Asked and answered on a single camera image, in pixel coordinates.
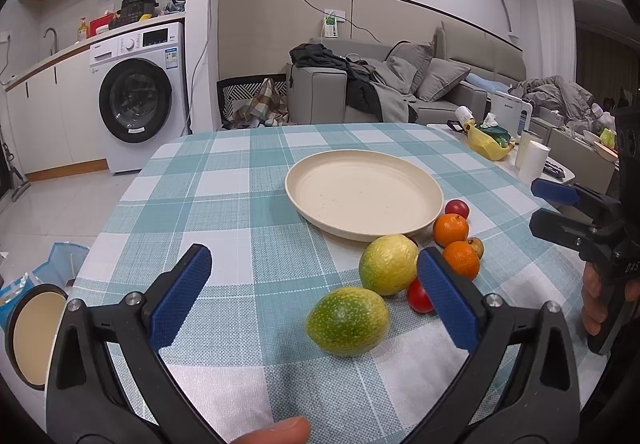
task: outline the human hand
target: human hand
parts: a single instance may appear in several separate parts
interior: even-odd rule
[[[600,324],[607,319],[607,306],[600,301],[602,282],[593,264],[584,266],[582,275],[582,322],[592,336],[600,332]],[[625,285],[625,299],[635,301],[640,298],[640,280],[629,280]]]
[[[311,424],[304,417],[292,417],[242,435],[231,444],[305,444]]]

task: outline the checkered tablecloth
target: checkered tablecloth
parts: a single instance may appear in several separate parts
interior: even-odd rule
[[[162,359],[226,440],[303,414],[312,443],[400,442],[444,392],[466,352],[436,315],[417,315],[404,294],[386,299],[391,328],[359,358],[335,358],[305,333],[307,313],[328,291],[359,285],[365,244],[323,233],[298,215],[284,191],[289,168],[308,155],[357,148],[396,155],[426,169],[446,199],[471,209],[483,240],[475,280],[512,305],[562,305],[590,395],[603,358],[578,335],[583,263],[573,251],[530,234],[542,201],[470,151],[460,137],[419,125],[306,125],[213,132],[161,147],[98,236],[73,290],[88,305],[144,291],[193,243],[209,247],[209,281]],[[422,244],[429,244],[424,233]],[[140,415],[151,419],[119,349],[114,363]],[[489,413],[516,350],[510,347],[477,416]]]

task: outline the washing machine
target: washing machine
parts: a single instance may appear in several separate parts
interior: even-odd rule
[[[109,170],[142,169],[159,147],[190,133],[184,26],[150,26],[112,36],[90,49]]]

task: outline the sofa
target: sofa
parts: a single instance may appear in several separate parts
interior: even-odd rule
[[[434,32],[435,57],[463,63],[481,78],[515,84],[526,79],[522,51],[490,34],[466,24],[442,23]],[[312,44],[324,44],[334,54],[357,54],[362,58],[385,60],[393,46],[366,44],[338,38],[311,38]],[[366,114],[345,105],[347,74],[331,68],[291,67],[288,91],[289,117],[300,125],[321,123],[376,123]],[[417,123],[446,123],[455,119],[459,106],[468,107],[476,119],[484,119],[489,95],[466,81],[454,87],[445,97],[426,103],[412,103],[418,114]]]

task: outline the red cherry tomato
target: red cherry tomato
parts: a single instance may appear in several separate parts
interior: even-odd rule
[[[427,314],[433,310],[433,305],[427,293],[425,292],[420,280],[417,278],[412,281],[409,289],[406,291],[406,299],[409,302],[409,307],[420,314]]]
[[[447,202],[447,205],[444,206],[445,213],[455,213],[456,215],[460,215],[462,218],[469,218],[469,206],[466,205],[465,202],[454,199]]]

